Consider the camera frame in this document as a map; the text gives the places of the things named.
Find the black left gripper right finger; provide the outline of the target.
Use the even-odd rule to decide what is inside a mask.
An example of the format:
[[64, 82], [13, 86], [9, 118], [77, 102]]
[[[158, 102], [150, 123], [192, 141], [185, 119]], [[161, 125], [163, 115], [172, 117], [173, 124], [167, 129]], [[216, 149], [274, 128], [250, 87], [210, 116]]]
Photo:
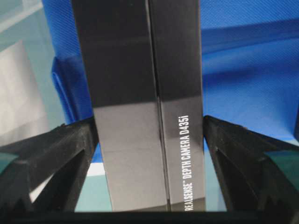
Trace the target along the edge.
[[228, 211], [299, 211], [299, 148], [217, 119], [203, 133]]

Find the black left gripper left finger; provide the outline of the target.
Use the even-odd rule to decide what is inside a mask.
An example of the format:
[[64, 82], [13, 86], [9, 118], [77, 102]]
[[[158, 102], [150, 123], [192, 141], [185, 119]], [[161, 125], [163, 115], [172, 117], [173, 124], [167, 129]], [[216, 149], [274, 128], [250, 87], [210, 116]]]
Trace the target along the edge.
[[1, 146], [0, 211], [74, 211], [97, 144], [91, 117]]

